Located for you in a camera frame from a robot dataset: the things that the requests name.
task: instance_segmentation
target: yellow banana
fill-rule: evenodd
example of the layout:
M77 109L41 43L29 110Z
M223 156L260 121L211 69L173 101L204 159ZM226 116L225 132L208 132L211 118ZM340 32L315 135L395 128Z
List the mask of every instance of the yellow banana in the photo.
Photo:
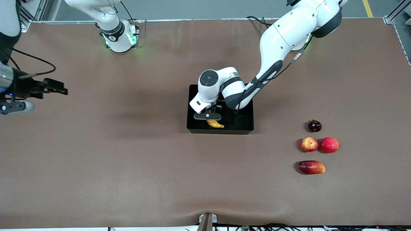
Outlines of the yellow banana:
M207 120L207 123L213 128L224 128L224 125L219 124L216 120Z

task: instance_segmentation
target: apple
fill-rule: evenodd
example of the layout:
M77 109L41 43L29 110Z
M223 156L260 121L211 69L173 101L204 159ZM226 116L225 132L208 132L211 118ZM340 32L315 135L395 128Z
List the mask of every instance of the apple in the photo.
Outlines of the apple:
M315 138L307 137L301 141L301 148L306 152L312 152L318 149L318 141Z
M339 142L334 137L326 137L321 140L321 150L325 153L333 153L336 152L339 148Z
M326 172L324 164L316 160L305 160L298 163L298 168L307 175L323 174Z

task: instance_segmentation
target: black bin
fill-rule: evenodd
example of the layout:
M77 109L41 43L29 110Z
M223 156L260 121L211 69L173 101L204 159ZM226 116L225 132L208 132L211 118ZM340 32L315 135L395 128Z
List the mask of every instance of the black bin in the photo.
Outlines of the black bin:
M221 115L221 120L218 123L224 125L224 128L212 128L206 120L194 119L195 111L191 108L190 101L198 92L197 84L190 85L187 103L187 129L191 133L247 135L254 130L253 101L251 100L246 107L235 114L233 109L227 107L221 93L218 96L217 104L221 105L222 108L217 108L216 113Z

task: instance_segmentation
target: black cable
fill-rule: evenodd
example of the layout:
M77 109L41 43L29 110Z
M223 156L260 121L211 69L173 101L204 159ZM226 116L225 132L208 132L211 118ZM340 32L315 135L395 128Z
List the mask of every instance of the black cable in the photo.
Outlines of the black cable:
M370 227L372 227L372 226L365 226L363 228L356 228L355 226L349 226L348 228L340 227L340 226L329 226L329 228L333 228L333 229L330 229L330 231L362 231L362 230L368 229ZM385 226L385 227L388 228L391 231L395 231L394 229L392 229L388 226Z
M123 5L124 9L127 11L127 14L129 14L129 16L130 16L129 20L136 20L135 18L131 17L131 14L130 14L130 12L128 12L127 7L124 5L124 3L123 2L120 2L120 3L121 3L121 5Z
M23 54L23 55L26 55L26 56L28 56L28 57L31 57L31 58L40 60L40 61L42 61L42 62L45 62L45 63L47 63L48 65L50 65L50 66L53 67L53 69L50 70L50 71L35 73L36 76L38 76L38 75L44 75L44 74L49 74L49 73L51 73L51 72L53 72L53 71L56 70L55 65L54 65L53 63L49 62L49 61L46 61L46 60L44 60L44 59L42 59L42 58L36 57L36 56L34 56L34 55L31 55L31 54L27 54L27 53L25 53L25 52L19 51L19 50L15 49L15 48L11 48L11 49L12 49L13 51L15 51L15 52L19 52L20 54Z
M237 110L234 110L234 114L235 114L235 115L237 115L238 112L240 111L241 100L242 100L242 97L244 96L244 93L245 93L246 91L247 91L247 90L244 89L244 91L242 91L242 93L241 93L241 95L240 95L240 98L239 98L239 100L238 100L238 109L237 109Z
M14 59L10 55L8 55L7 52L3 48L1 50L3 51L4 54L7 55L7 57L9 57L9 59L13 62L13 64L16 66L16 68L21 71L20 67L17 65L17 63L14 61Z
M289 231L288 229L287 229L288 227L279 227L278 229L276 229L275 231L279 231L279 230L285 230L285 231Z
M255 19L257 22L264 24L267 28L272 25L272 23L267 23L266 20L264 19L264 17L261 18L261 20L257 17L254 17L254 16L248 16L247 18L248 19L250 19L250 18Z
M266 28L268 29L268 25L267 25L266 19L265 19L264 17L262 17L261 19L263 20L264 25L265 25L265 26L266 26Z

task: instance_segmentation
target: brown tablecloth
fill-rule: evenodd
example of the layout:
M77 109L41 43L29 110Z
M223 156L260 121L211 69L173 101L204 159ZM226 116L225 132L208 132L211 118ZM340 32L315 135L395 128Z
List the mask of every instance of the brown tablecloth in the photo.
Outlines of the brown tablecloth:
M93 24L33 23L16 48L54 63L48 77L69 95L0 118L0 227L179 226L204 212L235 224L410 224L411 70L381 18L313 39L254 98L250 135L186 130L188 86L226 66L250 81L262 32L251 21L147 23L137 49L114 53ZM49 69L12 56L26 72ZM311 119L320 132L304 129ZM341 148L303 153L307 136ZM296 171L312 159L325 174Z

